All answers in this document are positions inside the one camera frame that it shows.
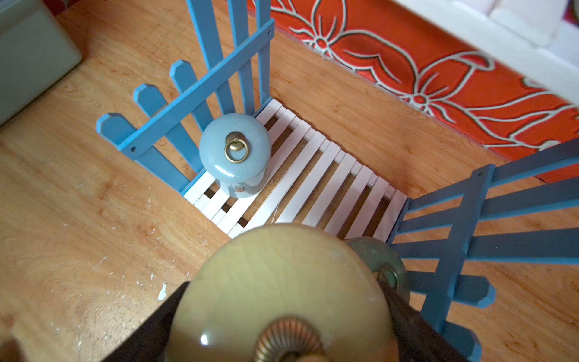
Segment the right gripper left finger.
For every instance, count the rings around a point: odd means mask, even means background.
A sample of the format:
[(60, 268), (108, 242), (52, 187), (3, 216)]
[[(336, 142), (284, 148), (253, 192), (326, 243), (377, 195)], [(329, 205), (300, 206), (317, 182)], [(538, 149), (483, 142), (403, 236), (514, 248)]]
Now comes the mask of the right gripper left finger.
[(159, 308), (104, 361), (164, 361), (173, 319), (189, 281), (183, 283)]

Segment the blue white two-tier shelf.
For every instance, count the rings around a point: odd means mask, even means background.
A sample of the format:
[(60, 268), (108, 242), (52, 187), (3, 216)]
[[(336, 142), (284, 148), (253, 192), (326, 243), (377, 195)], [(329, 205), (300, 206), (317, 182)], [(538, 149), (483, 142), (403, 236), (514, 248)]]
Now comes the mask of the blue white two-tier shelf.
[[(369, 236), (390, 245), (408, 272), (411, 294), (425, 296), (421, 317), (469, 361), (478, 361), (481, 345), (469, 329), (447, 316), (454, 303), (478, 309), (494, 303), (495, 288), (480, 276), (465, 275), (464, 264), (475, 262), (575, 265), (578, 230), (551, 229), (477, 236), (483, 221), (575, 208), (578, 181), (567, 179), (495, 198), (488, 191), (578, 163), (578, 142), (572, 140), (500, 167), (475, 170), (471, 177), (418, 199), (394, 189), (360, 164), (353, 155), (326, 138), (271, 97), (270, 43), (274, 37), (272, 7), (254, 2), (256, 32), (238, 1), (230, 1), (229, 19), (235, 49), (224, 55), (209, 1), (188, 3), (201, 52), (209, 69), (197, 78), (191, 64), (180, 60), (170, 69), (179, 92), (167, 102), (157, 87), (143, 84), (134, 102), (148, 122), (135, 128), (124, 116), (109, 113), (96, 131), (118, 151), (175, 189), (230, 237), (264, 226), (268, 220), (291, 223), (307, 203), (303, 220), (315, 227), (330, 214), (325, 230), (338, 235), (348, 217), (348, 239)], [(253, 116), (272, 124), (271, 155), (264, 188), (248, 198), (231, 198), (201, 163), (182, 121), (192, 116), (200, 130), (214, 118), (207, 98), (215, 95), (223, 114)]]

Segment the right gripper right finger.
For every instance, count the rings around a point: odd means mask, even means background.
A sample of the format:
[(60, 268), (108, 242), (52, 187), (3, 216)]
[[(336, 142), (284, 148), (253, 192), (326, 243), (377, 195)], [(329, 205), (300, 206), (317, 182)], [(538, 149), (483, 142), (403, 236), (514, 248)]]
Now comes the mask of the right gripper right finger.
[(392, 287), (383, 281), (378, 284), (391, 313), (399, 361), (467, 362)]

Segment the small yellow-green tea canister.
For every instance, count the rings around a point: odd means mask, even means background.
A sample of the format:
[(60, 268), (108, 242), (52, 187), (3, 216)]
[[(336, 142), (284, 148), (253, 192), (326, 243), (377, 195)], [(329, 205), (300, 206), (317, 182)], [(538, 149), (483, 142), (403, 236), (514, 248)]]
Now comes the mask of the small yellow-green tea canister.
[(168, 361), (396, 361), (376, 277), (344, 241), (297, 224), (251, 229), (189, 283)]

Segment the small blue-grey tea canister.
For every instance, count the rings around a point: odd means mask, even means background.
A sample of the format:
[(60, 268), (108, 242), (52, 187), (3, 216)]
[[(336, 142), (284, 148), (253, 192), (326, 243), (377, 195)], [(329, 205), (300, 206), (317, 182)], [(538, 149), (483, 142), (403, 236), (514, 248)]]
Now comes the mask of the small blue-grey tea canister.
[(268, 130), (256, 118), (230, 113), (203, 130), (201, 163), (231, 198), (248, 198), (265, 186), (271, 159)]

